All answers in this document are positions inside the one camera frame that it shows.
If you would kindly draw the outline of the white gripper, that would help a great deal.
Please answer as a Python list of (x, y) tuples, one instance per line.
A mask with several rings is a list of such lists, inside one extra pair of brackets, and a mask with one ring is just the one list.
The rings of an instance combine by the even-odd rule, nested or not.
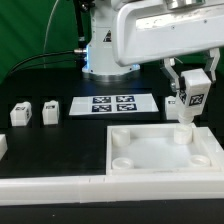
[(130, 2), (117, 12), (112, 25), (112, 49), (121, 66), (161, 60), (161, 70), (173, 92), (180, 90), (175, 60), (168, 57), (205, 51), (204, 72), (216, 82), (224, 46), (224, 0), (170, 10), (165, 0)]

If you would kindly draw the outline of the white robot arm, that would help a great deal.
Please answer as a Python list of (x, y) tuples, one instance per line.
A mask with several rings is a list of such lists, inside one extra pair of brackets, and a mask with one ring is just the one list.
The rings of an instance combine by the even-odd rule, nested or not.
[(207, 54), (205, 72), (215, 80), (224, 47), (224, 0), (94, 0), (91, 41), (83, 73), (101, 82), (122, 80), (143, 63), (160, 60), (178, 91), (178, 56)]

